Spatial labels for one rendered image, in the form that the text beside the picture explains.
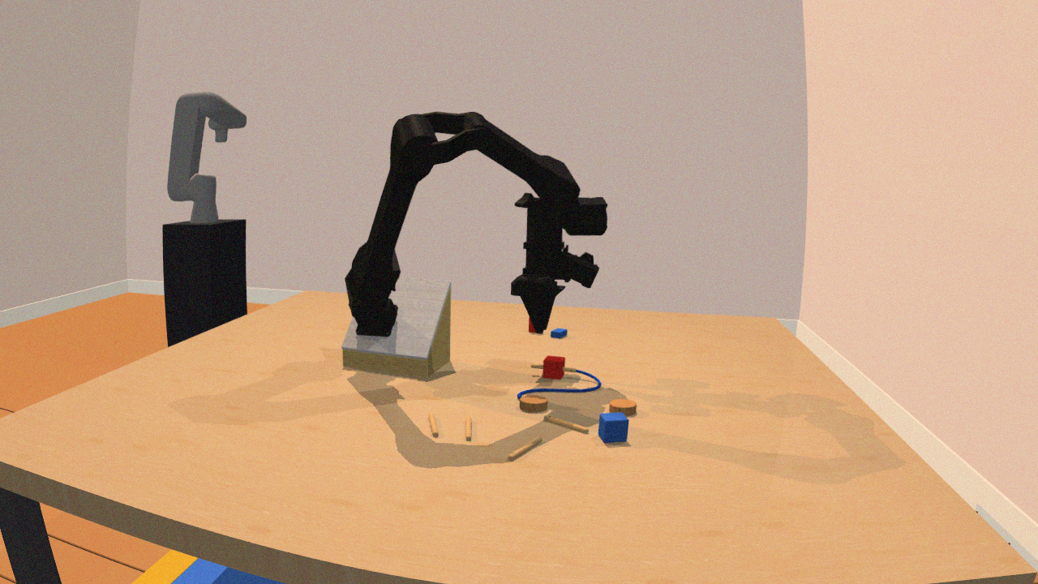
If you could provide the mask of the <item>blue string with wooden stick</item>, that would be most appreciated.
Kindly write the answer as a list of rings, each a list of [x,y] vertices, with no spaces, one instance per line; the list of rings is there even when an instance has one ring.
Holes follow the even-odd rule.
[[[531,368],[543,369],[543,365],[541,363],[531,363]],[[601,387],[601,380],[598,380],[598,378],[596,378],[596,377],[588,373],[586,371],[582,371],[582,370],[578,370],[578,369],[576,370],[575,368],[563,368],[563,371],[564,372],[579,372],[579,373],[585,374],[585,376],[592,378],[592,380],[597,380],[599,382],[599,385],[598,385],[598,387],[593,387],[593,388],[590,388],[590,389],[524,389],[524,391],[522,391],[521,393],[517,394],[517,397],[521,398],[521,395],[523,395],[523,394],[529,394],[529,393],[535,393],[535,392],[557,392],[557,393],[564,393],[564,392],[590,392],[590,391],[594,391],[594,389],[599,389]]]

